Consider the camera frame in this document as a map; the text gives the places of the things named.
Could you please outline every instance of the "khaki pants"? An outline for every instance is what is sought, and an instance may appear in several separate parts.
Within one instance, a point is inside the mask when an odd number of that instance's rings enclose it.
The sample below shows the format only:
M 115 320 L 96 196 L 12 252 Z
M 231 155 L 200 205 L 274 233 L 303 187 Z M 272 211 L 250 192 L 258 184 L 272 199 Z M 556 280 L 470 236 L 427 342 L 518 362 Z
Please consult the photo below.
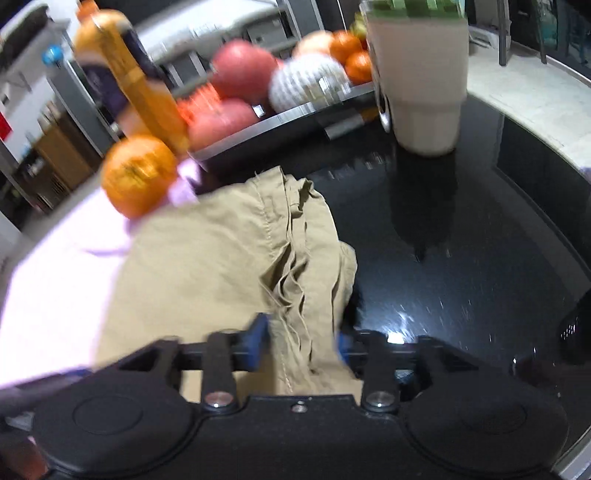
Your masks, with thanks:
M 202 342 L 266 312 L 272 355 L 239 376 L 241 396 L 358 396 L 335 343 L 356 267 L 322 195 L 274 168 L 147 219 L 119 275 L 97 361 L 167 335 Z M 183 395 L 198 401 L 200 375 L 185 379 Z

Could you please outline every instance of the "red apple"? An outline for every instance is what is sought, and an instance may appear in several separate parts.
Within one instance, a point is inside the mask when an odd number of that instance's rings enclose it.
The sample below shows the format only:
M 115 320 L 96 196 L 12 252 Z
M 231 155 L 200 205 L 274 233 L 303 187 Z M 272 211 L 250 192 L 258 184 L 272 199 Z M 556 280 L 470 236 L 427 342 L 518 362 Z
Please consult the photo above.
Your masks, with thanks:
M 191 151 L 198 151 L 258 122 L 252 107 L 237 98 L 223 100 L 209 111 L 201 111 L 189 124 Z
M 240 98 L 251 105 L 266 97 L 277 59 L 263 48 L 232 40 L 215 54 L 211 83 L 223 98 Z

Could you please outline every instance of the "red sign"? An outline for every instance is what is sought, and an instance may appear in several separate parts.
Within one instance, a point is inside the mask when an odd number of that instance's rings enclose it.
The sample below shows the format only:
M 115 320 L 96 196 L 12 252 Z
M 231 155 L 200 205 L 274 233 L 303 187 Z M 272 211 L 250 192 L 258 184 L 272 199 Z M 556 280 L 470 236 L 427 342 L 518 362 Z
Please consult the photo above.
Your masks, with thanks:
M 0 113 L 0 140 L 5 141 L 11 132 L 12 128 L 8 125 L 8 121 L 4 115 Z

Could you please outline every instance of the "black glass table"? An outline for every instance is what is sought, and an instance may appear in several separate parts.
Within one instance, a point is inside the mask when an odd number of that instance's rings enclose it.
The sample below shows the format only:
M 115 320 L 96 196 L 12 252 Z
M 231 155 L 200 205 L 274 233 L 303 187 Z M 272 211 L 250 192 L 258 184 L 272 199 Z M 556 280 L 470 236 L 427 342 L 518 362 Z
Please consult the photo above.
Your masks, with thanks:
M 573 166 L 474 98 L 440 158 L 404 151 L 379 121 L 260 150 L 226 182 L 276 164 L 314 181 L 357 254 L 356 327 L 430 335 L 548 390 L 570 423 L 557 471 L 587 467 L 591 186 Z

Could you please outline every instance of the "white cup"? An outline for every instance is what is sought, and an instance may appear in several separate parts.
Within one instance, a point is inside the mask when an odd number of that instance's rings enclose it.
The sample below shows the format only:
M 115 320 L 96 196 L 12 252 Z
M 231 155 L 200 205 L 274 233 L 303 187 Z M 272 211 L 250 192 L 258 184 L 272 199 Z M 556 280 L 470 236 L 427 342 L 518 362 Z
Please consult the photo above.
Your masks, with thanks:
M 432 157 L 450 152 L 467 94 L 466 20 L 386 17 L 371 12 L 366 3 L 362 13 L 384 130 L 394 130 L 398 143 L 413 153 Z

